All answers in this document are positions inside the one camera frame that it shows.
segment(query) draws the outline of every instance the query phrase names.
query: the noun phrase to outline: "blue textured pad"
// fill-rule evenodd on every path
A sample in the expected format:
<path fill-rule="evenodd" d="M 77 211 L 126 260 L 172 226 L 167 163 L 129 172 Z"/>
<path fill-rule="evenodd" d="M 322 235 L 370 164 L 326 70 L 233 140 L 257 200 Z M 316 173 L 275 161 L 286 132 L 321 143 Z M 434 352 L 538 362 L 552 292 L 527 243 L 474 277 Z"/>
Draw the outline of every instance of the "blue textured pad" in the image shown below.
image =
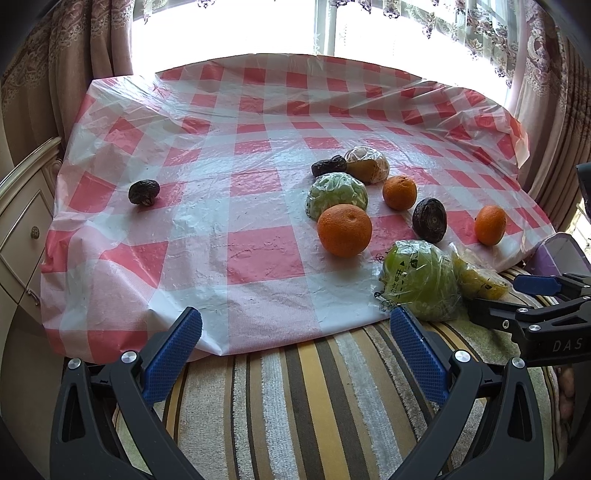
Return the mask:
<path fill-rule="evenodd" d="M 392 310 L 390 330 L 425 397 L 443 405 L 449 396 L 447 371 L 402 307 Z"/>
<path fill-rule="evenodd" d="M 560 292 L 561 285 L 553 277 L 535 277 L 533 275 L 517 275 L 513 288 L 527 295 L 545 295 L 554 297 Z"/>
<path fill-rule="evenodd" d="M 142 396 L 148 405 L 166 400 L 183 365 L 201 338 L 202 329 L 201 314 L 192 310 L 145 369 Z"/>

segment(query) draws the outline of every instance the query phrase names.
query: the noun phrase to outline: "small orange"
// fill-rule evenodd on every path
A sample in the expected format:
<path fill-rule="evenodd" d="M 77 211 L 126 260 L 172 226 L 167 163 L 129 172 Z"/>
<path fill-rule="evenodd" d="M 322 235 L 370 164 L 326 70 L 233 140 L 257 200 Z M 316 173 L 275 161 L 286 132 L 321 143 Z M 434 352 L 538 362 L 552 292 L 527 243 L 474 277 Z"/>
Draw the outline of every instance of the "small orange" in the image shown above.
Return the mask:
<path fill-rule="evenodd" d="M 487 205 L 474 222 L 474 233 L 481 244 L 492 247 L 501 241 L 507 227 L 507 215 L 501 207 Z"/>
<path fill-rule="evenodd" d="M 318 238 L 337 257 L 350 258 L 369 245 L 372 225 L 368 214 L 348 203 L 326 209 L 318 218 Z"/>
<path fill-rule="evenodd" d="M 394 210 L 408 210 L 417 201 L 417 185 L 406 175 L 391 177 L 384 183 L 382 196 Z"/>

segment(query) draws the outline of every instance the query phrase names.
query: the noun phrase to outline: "striped fabric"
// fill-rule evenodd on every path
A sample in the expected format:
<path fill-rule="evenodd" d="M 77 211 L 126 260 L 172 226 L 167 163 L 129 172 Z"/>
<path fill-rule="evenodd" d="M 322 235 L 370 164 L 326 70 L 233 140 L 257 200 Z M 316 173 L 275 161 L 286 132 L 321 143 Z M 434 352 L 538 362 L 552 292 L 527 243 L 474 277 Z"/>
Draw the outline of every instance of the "striped fabric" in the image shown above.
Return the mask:
<path fill-rule="evenodd" d="M 553 302 L 509 296 L 535 306 Z M 507 334 L 465 318 L 426 328 L 478 361 L 504 363 L 517 352 Z M 566 453 L 558 386 L 551 368 L 530 369 L 530 375 L 543 418 L 548 478 Z M 485 404 L 475 402 L 443 472 L 461 464 Z M 206 480 L 363 480 L 387 479 L 437 406 L 424 398 L 383 321 L 285 348 L 187 364 L 155 410 Z M 115 423 L 132 463 L 147 471 L 119 412 Z"/>

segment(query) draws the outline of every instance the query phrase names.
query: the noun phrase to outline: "silver screw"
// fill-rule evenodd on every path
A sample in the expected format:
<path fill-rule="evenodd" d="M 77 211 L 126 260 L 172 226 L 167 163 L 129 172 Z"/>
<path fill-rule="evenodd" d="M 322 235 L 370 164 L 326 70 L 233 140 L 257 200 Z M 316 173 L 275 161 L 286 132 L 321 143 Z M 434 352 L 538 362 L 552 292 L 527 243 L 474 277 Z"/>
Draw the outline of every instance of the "silver screw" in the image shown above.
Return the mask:
<path fill-rule="evenodd" d="M 458 350 L 454 356 L 458 362 L 462 362 L 463 364 L 470 361 L 470 354 L 465 350 Z"/>
<path fill-rule="evenodd" d="M 82 360 L 80 360 L 79 358 L 73 358 L 68 362 L 68 368 L 70 370 L 76 370 L 76 368 L 78 368 L 81 364 Z"/>
<path fill-rule="evenodd" d="M 123 355 L 121 355 L 121 361 L 125 364 L 131 364 L 135 362 L 137 357 L 138 354 L 135 352 L 125 352 Z"/>
<path fill-rule="evenodd" d="M 513 364 L 514 367 L 517 367 L 517 368 L 525 367 L 525 362 L 521 358 L 519 358 L 518 356 L 514 356 L 511 359 L 511 363 Z"/>

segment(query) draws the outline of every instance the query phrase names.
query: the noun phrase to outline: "drawer knob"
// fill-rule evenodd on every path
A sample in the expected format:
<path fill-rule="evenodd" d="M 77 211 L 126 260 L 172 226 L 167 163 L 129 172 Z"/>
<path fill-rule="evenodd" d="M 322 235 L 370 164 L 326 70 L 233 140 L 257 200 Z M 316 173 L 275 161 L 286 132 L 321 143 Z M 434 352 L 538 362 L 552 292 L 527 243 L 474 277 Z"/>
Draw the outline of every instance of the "drawer knob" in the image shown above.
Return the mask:
<path fill-rule="evenodd" d="M 39 300 L 39 297 L 37 296 L 37 294 L 34 291 L 32 291 L 30 288 L 27 289 L 27 295 L 29 295 L 33 299 L 33 302 L 35 302 L 36 307 L 41 305 L 41 300 Z"/>

